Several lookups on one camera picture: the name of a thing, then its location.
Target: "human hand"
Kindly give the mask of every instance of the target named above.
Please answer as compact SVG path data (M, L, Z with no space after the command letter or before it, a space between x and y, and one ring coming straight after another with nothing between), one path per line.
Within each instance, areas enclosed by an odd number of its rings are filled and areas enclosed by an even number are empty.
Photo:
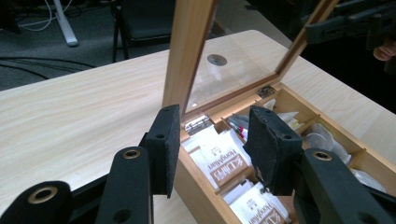
M373 54L379 61L389 61L390 58L396 56L396 41L387 36L384 45L375 48Z

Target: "chair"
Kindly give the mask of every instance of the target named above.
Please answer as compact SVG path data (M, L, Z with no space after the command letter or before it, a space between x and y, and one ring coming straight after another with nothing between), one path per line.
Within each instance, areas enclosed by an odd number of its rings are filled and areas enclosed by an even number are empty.
M129 47L169 43L175 6L176 0L112 1L113 63L117 57L119 33L125 60L129 59Z

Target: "open box lid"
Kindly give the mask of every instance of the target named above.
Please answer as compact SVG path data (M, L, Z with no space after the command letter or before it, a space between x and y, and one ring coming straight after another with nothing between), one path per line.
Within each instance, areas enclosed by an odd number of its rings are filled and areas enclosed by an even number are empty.
M306 24L326 20L337 3L321 0ZM206 46L217 4L216 0L177 1L163 106L179 104L182 121L279 82L306 46L304 28L289 50L267 50L260 43L250 43L246 35L212 39Z

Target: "metal hinge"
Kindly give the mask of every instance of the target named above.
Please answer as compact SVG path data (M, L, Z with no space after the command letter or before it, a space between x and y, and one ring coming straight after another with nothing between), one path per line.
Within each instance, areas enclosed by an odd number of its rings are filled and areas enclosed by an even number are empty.
M184 126L184 130L186 130L189 135L194 135L195 133L200 132L201 130L209 127L210 125L213 125L213 122L210 120L209 116L202 115L198 119L194 119L188 122Z
M271 86L264 86L263 88L259 89L257 91L257 94L262 98L265 99L268 96L272 95L275 93L274 88L272 88Z

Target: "wooden table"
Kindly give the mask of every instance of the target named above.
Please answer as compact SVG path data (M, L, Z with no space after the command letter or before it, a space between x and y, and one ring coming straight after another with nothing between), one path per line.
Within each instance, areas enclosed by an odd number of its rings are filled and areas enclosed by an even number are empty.
M286 51L254 31L222 38L210 40L216 44L203 57L234 43L271 71ZM244 47L247 39L254 41ZM260 57L264 49L278 56ZM137 146L161 108L167 58L162 51L1 91L0 213L37 183L62 180L76 189L107 174L114 154ZM282 82L396 163L396 116L387 109L301 58ZM195 223L175 190L170 201L156 196L154 208L156 223Z

